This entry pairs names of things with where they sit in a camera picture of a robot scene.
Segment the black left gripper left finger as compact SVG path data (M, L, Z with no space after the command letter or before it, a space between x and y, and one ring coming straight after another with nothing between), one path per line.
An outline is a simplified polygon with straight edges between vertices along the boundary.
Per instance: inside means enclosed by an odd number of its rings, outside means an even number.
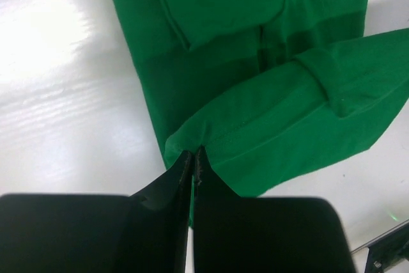
M192 155L131 196L1 197L2 272L184 272Z

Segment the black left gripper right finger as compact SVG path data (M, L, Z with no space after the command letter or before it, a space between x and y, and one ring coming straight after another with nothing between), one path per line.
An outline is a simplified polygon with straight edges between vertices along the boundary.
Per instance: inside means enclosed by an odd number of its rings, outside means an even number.
M196 272L355 272L340 218L321 198L245 198L212 169L194 170Z

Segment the green t shirt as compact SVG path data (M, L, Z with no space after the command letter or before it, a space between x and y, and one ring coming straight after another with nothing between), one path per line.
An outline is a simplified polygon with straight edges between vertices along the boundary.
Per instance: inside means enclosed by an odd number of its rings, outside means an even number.
M369 0L113 0L164 164L206 150L240 196L368 150L408 100L408 30Z

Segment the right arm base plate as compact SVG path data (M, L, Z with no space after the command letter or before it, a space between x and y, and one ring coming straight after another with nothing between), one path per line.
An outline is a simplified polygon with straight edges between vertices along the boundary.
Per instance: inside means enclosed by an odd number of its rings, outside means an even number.
M395 272L408 263L408 220L351 252L356 272Z

